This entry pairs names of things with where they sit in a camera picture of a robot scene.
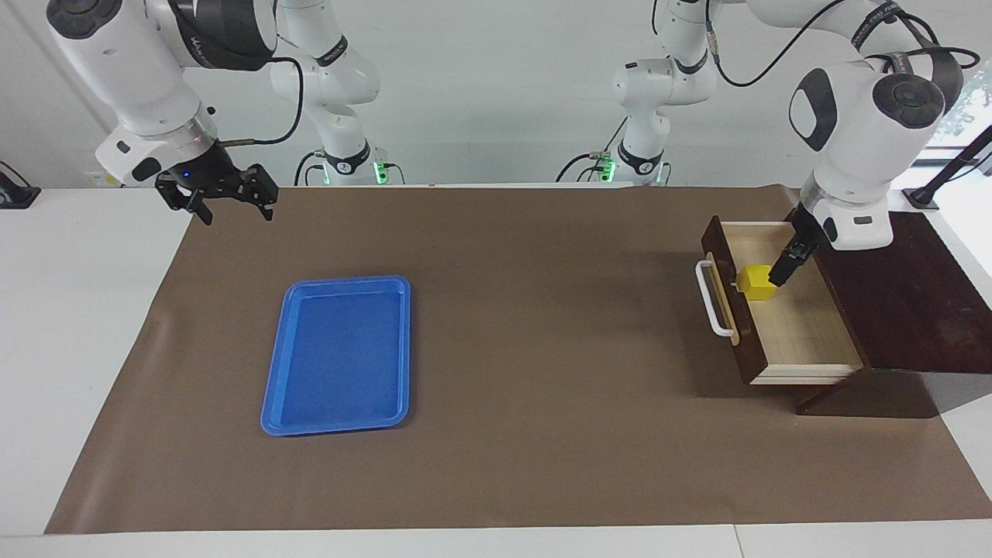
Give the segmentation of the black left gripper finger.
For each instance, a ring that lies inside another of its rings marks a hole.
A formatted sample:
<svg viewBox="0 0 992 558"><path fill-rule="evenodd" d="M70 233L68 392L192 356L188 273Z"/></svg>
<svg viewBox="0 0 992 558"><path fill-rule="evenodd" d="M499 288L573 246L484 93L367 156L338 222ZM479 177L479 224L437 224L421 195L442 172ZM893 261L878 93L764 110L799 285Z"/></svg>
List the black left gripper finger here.
<svg viewBox="0 0 992 558"><path fill-rule="evenodd" d="M776 287L784 286L791 278L791 275L803 266L813 253L814 244L812 243L787 244L771 267L769 282Z"/></svg>

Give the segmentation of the black linkage right gripper finger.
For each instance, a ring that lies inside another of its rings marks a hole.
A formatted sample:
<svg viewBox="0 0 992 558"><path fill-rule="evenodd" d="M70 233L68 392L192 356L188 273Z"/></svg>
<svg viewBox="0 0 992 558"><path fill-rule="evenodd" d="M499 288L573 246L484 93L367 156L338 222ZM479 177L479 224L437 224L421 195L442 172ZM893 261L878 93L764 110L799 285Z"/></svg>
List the black linkage right gripper finger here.
<svg viewBox="0 0 992 558"><path fill-rule="evenodd" d="M185 211L197 216L205 225L213 222L213 213L205 205L202 192L194 190L191 194L184 193L174 177L156 177L155 190L158 191L171 211Z"/></svg>
<svg viewBox="0 0 992 558"><path fill-rule="evenodd" d="M266 222L272 222L277 204L277 184L261 164L252 164L237 174L236 200L259 209Z"/></svg>

